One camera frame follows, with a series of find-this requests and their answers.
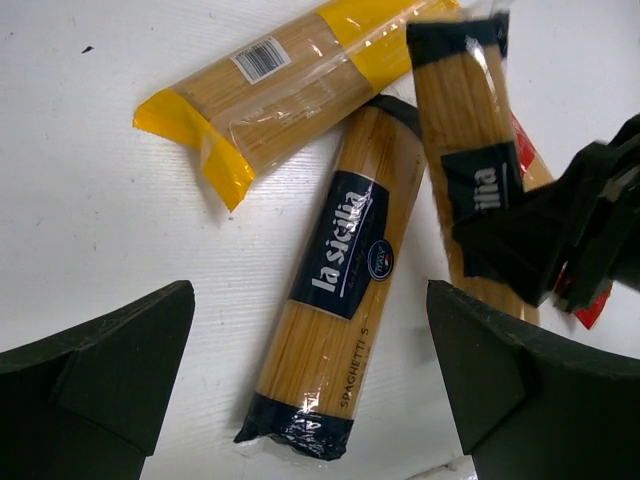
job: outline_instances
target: navy blue band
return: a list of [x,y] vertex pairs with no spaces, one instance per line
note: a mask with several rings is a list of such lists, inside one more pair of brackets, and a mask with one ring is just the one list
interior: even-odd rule
[[353,420],[304,412],[298,407],[254,394],[235,443],[265,435],[321,460],[336,460],[347,451]]
[[[455,225],[519,205],[524,199],[515,142],[444,155],[441,162],[453,208],[454,238]],[[504,283],[486,262],[465,249],[463,253],[465,277]]]
[[466,22],[410,23],[407,44],[413,68],[469,52],[472,45],[498,46],[506,58],[509,43],[509,14]]
[[420,114],[413,105],[391,95],[376,95],[372,100],[369,100],[366,106],[378,108],[404,123],[422,141]]

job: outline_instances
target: white table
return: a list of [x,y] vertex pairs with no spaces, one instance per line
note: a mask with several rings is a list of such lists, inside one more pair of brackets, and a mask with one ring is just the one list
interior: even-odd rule
[[[0,351],[111,311],[175,279],[193,329],[143,478],[403,480],[460,455],[425,319],[446,263],[425,180],[400,255],[347,455],[329,466],[271,442],[234,446],[335,129],[230,215],[180,146],[131,128],[154,91],[304,13],[316,0],[3,0],[0,4]],[[640,111],[636,0],[519,0],[513,109],[560,175]],[[81,54],[87,46],[94,50]],[[411,79],[392,88],[411,99]],[[587,332],[640,357],[636,294],[616,287]]]

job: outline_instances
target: logo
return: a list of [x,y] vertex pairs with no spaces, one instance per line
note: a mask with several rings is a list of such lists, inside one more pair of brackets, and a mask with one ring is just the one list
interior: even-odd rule
[[389,278],[393,270],[393,249],[386,240],[378,240],[369,250],[369,273],[371,278],[382,282]]

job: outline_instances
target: barcode sticker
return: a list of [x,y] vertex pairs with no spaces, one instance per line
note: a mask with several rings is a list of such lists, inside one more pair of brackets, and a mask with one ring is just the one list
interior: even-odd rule
[[231,57],[251,85],[291,63],[280,42],[268,37]]

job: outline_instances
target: spaghetti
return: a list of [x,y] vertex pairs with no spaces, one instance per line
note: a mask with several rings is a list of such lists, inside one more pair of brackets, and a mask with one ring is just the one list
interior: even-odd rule
[[523,195],[503,74],[508,16],[410,24],[424,145],[453,284],[531,323],[538,311],[463,252],[453,225]]
[[229,209],[286,160],[411,69],[405,26],[455,0],[334,0],[162,90],[134,125],[200,149]]
[[426,160],[418,114],[357,111],[236,442],[269,435],[340,458]]

